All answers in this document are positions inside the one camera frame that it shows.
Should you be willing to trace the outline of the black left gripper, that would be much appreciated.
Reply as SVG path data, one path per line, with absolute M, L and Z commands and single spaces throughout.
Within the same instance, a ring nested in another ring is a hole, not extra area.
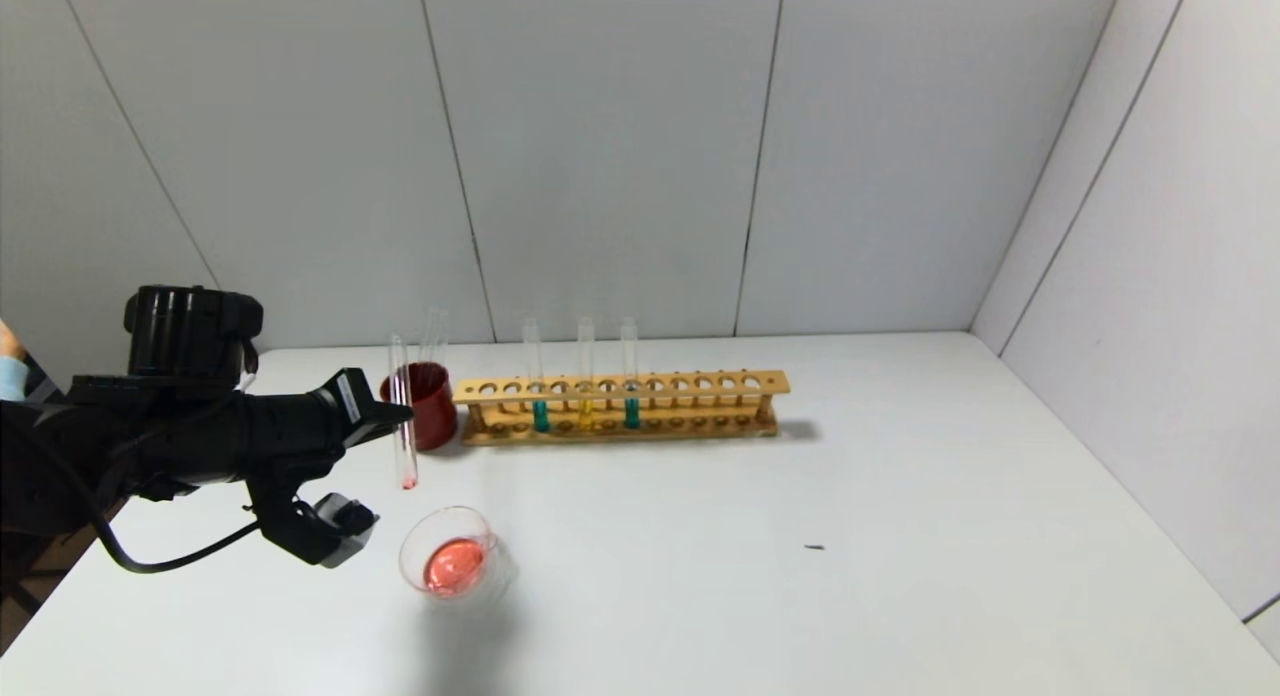
M 239 476 L 296 473 L 321 478 L 352 449 L 415 418 L 412 406 L 385 403 L 361 368 L 340 368 L 311 391 L 243 397 Z

